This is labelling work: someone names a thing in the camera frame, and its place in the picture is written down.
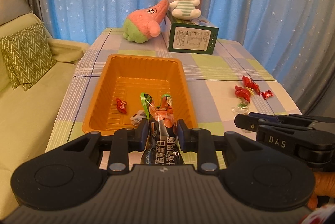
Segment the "gray pillow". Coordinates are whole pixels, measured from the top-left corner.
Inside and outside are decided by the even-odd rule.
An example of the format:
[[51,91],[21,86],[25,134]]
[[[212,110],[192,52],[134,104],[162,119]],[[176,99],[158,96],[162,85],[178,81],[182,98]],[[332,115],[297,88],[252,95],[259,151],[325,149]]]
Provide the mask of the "gray pillow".
[[0,0],[0,25],[30,13],[26,0]]

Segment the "human hand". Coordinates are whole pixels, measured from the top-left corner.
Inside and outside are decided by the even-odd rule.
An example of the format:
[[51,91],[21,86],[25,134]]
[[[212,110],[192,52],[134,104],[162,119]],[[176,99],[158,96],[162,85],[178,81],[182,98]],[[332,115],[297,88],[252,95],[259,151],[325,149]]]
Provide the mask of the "human hand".
[[314,172],[315,189],[307,207],[315,210],[318,205],[317,196],[329,196],[335,198],[335,172]]

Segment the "patrick star plush toy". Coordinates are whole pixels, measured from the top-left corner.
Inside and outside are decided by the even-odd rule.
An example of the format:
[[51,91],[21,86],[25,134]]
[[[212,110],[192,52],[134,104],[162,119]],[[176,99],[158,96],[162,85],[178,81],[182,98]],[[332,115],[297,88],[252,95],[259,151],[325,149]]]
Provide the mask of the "patrick star plush toy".
[[168,0],[161,0],[157,5],[135,10],[123,23],[123,37],[129,41],[143,43],[160,34],[160,23],[169,8]]

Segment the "sofa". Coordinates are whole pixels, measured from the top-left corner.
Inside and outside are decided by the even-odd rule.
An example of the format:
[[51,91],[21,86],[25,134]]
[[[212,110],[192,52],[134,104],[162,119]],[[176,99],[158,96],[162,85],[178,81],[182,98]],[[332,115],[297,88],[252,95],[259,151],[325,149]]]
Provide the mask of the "sofa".
[[[25,14],[0,26],[0,37],[40,23]],[[58,110],[73,77],[76,64],[89,45],[53,39],[46,30],[56,64],[28,91],[12,89],[0,51],[0,219],[17,206],[10,187],[14,170],[27,160],[44,153]]]

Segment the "plaid tablecloth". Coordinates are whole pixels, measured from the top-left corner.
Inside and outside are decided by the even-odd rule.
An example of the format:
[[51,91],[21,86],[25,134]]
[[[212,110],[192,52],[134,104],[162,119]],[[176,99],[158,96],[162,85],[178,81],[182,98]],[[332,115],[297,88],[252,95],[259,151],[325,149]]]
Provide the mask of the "plaid tablecloth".
[[[84,133],[82,124],[107,57],[110,54],[134,54],[177,58],[181,60],[193,101],[199,127],[214,135],[236,131],[255,139],[253,132],[242,132],[234,125],[236,113],[232,111],[240,100],[235,97],[235,85],[242,86],[242,76],[252,77],[261,91],[270,89],[274,97],[264,100],[253,96],[250,112],[265,114],[300,114],[299,109],[284,88],[235,41],[218,39],[213,55],[170,53],[161,36],[143,44],[123,39],[122,29],[104,30],[79,62],[68,87],[46,151],[69,142]],[[130,153],[130,166],[140,162],[141,153]],[[183,154],[185,163],[195,164],[195,153]],[[224,166],[218,152],[220,166]]]

